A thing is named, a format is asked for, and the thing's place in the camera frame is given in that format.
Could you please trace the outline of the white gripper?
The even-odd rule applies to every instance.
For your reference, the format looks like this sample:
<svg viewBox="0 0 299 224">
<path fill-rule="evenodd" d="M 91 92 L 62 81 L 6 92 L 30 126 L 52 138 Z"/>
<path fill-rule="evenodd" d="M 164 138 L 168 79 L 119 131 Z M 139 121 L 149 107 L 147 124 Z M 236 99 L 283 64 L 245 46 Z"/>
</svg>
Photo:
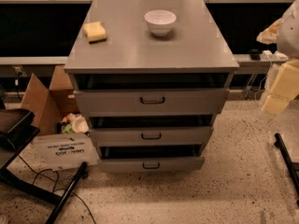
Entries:
<svg viewBox="0 0 299 224">
<path fill-rule="evenodd" d="M 270 91 L 288 100 L 293 100 L 299 95 L 299 60 L 289 60 L 280 66 Z M 280 97 L 267 95 L 262 111 L 271 115 L 280 114 L 289 105 L 288 100 Z"/>
</svg>

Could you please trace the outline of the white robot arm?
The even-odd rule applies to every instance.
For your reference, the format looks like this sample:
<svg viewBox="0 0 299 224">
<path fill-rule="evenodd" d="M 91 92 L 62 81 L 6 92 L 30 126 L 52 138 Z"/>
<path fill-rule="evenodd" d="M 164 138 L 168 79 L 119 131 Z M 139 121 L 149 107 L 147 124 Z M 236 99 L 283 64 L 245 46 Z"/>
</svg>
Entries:
<svg viewBox="0 0 299 224">
<path fill-rule="evenodd" d="M 280 114 L 299 95 L 299 0 L 295 0 L 282 17 L 257 36 L 264 44 L 276 43 L 278 52 L 288 57 L 282 65 L 273 64 L 265 81 L 261 110 Z"/>
</svg>

